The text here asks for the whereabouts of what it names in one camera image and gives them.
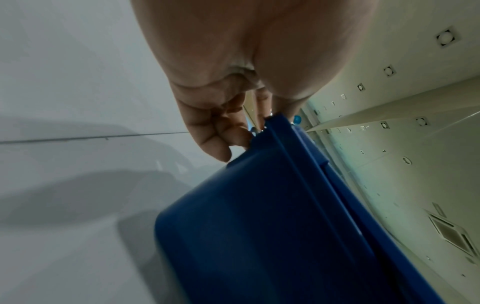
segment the square ceiling vent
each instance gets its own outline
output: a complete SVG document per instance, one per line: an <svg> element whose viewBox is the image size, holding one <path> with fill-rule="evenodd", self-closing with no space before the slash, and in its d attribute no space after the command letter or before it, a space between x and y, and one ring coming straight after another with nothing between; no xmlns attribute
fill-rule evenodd
<svg viewBox="0 0 480 304"><path fill-rule="evenodd" d="M469 256L478 257L478 251L465 229L431 213L428 213L428 217L441 238Z"/></svg>

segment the air conditioning vent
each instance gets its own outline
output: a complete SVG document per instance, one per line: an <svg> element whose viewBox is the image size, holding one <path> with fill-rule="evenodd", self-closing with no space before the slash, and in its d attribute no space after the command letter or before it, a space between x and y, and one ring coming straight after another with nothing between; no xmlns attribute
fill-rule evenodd
<svg viewBox="0 0 480 304"><path fill-rule="evenodd" d="M478 257L478 252L465 229L431 213L428 213L428 217L441 238L469 256Z"/></svg>

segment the blue container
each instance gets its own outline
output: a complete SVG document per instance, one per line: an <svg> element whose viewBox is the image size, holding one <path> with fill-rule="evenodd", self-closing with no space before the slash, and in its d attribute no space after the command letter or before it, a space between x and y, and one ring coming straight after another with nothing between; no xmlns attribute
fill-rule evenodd
<svg viewBox="0 0 480 304"><path fill-rule="evenodd" d="M282 116L155 235L193 303L443 303Z"/></svg>

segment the blue plastic bin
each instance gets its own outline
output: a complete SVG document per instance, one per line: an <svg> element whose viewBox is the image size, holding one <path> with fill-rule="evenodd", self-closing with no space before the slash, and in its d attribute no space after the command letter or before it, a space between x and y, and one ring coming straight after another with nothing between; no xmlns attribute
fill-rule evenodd
<svg viewBox="0 0 480 304"><path fill-rule="evenodd" d="M193 303L442 303L283 116L155 235Z"/></svg>

